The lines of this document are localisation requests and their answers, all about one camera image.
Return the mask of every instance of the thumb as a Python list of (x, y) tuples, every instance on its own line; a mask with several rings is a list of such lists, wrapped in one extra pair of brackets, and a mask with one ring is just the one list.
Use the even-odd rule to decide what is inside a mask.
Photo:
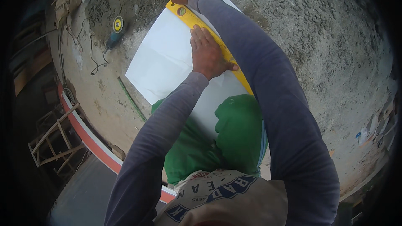
[(227, 64), (227, 66), (226, 66), (226, 69), (227, 69), (227, 70), (230, 70), (230, 71), (237, 71), (237, 70), (239, 69), (239, 66), (236, 65), (235, 63), (228, 62), (228, 63), (226, 63), (226, 64)]

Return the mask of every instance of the concrete floor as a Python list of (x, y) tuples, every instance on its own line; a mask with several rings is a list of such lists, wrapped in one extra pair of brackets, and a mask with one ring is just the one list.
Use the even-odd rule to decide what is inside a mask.
[[(150, 116), (150, 104), (125, 78), (138, 46), (168, 0), (91, 0), (67, 19), (74, 35), (83, 31), (78, 47), (63, 31), (61, 50), (68, 86), (92, 126), (110, 144), (127, 152), (143, 125), (121, 89), (123, 80), (134, 101)], [(392, 54), (381, 28), (376, 29), (363, 0), (232, 0), (287, 53), (299, 77), (324, 142), (333, 150), (341, 195), (363, 182), (383, 158), (370, 143), (360, 148), (355, 135), (371, 116), (394, 96), (396, 82), (389, 75)], [(54, 12), (48, 14), (53, 29)], [(130, 28), (118, 46), (106, 53), (107, 67), (95, 68), (90, 58), (103, 62), (111, 22), (122, 15)], [(57, 33), (49, 37), (56, 69), (61, 75)], [(270, 179), (269, 151), (261, 166)]]

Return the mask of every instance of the man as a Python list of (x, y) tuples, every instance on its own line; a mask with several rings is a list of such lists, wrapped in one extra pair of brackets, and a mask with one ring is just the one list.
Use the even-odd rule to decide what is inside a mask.
[[(284, 52), (221, 0), (172, 2), (208, 18), (255, 98), (240, 95), (222, 103), (215, 112), (216, 142), (200, 143), (202, 134), (188, 120), (191, 111), (211, 78), (239, 68), (222, 59), (207, 30), (194, 26), (193, 71), (153, 106), (117, 177), (105, 225), (330, 225), (339, 202), (338, 175)], [(257, 165), (265, 136), (271, 181), (259, 178)], [(178, 195), (157, 215), (164, 164)]]

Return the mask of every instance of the long sleeve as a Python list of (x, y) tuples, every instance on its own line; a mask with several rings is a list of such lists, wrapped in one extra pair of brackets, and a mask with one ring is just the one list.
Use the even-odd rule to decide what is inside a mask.
[(165, 156), (207, 86), (204, 75), (190, 73), (144, 124), (117, 176), (105, 225), (153, 225)]
[(242, 69), (263, 114), (271, 177), (288, 195), (287, 225), (330, 225), (339, 179), (296, 73), (279, 46), (221, 0), (188, 0), (215, 27)]

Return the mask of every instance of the green measuring tape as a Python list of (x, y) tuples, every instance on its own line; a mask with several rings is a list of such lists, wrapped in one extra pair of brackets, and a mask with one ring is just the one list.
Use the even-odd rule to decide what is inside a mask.
[(134, 108), (137, 110), (137, 113), (139, 114), (139, 116), (141, 117), (141, 119), (146, 122), (147, 118), (145, 118), (145, 116), (141, 113), (141, 110), (138, 108), (137, 104), (134, 102), (133, 98), (131, 98), (130, 94), (128, 94), (127, 89), (125, 88), (123, 82), (121, 81), (120, 77), (117, 77), (121, 88), (123, 88), (123, 91), (126, 93), (127, 98), (130, 100), (131, 104), (133, 104)]

